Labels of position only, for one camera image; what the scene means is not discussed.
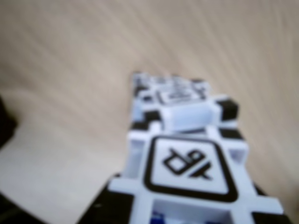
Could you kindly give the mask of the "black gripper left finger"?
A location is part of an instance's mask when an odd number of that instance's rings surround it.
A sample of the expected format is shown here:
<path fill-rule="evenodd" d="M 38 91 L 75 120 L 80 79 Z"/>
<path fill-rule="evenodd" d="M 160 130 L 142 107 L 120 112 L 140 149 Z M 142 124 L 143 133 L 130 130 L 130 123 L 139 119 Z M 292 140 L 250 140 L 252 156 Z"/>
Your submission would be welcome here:
<path fill-rule="evenodd" d="M 108 186 L 114 177 L 118 177 L 118 174 L 110 177 L 107 180 L 104 187 L 77 222 L 78 224 L 118 223 L 118 218 L 116 215 L 118 210 L 118 194 L 108 189 Z"/>

